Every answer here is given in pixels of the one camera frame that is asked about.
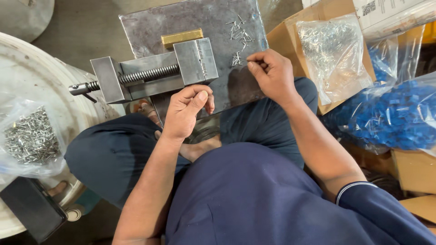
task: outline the gray floor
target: gray floor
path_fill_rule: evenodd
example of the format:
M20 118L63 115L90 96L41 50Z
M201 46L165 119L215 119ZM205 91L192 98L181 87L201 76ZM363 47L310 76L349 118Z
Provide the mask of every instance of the gray floor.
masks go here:
M300 11L301 0L258 0L268 33L283 19ZM56 0L53 18L33 44L65 63L92 72L90 59L112 56L118 61L133 59L129 43L118 19L150 7L177 0ZM90 214L69 222L44 245L87 245L113 236L120 210L101 201ZM31 244L26 234L0 244Z

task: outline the navy blue shirt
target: navy blue shirt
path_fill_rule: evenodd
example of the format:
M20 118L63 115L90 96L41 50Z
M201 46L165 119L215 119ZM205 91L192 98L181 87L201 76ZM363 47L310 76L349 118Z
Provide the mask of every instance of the navy blue shirt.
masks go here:
M394 197L369 182L344 186L332 203L300 168L253 143L201 156L181 181L167 244L436 244Z

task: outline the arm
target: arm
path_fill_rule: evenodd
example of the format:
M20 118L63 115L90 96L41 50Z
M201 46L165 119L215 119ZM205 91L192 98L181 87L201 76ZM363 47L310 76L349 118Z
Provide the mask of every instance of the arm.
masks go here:
M205 85L186 87L171 97L162 136L127 198L112 244L160 245L180 146L203 107L210 114L215 108L212 90Z
M327 196L354 181L366 181L353 157L309 109L294 86L291 61L268 49L247 58L248 67L266 96L286 112L298 149Z

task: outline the white bucket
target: white bucket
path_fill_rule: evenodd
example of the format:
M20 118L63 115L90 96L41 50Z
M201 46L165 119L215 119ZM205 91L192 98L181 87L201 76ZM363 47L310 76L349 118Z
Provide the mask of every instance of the white bucket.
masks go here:
M69 66L33 45L3 33L0 33L0 74L3 92L53 105L57 120L65 126L62 137L67 143L92 125L125 115L122 105L103 103L100 91L91 94L98 100L96 104L84 96L70 95L68 86L95 80L94 75ZM60 175L41 181L50 189L61 180L68 181L69 186L56 200L66 208L78 198L84 187L67 167ZM0 200L0 238L25 230Z
M32 42L47 28L55 0L0 0L0 31Z

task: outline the machine vise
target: machine vise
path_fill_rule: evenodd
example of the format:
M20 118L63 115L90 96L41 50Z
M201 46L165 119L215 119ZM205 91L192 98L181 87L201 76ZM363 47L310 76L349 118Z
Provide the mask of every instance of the machine vise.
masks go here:
M209 38L176 43L174 51L131 61L91 60L97 81L69 86L72 95L101 90L106 104L121 104L192 84L209 85L218 71Z

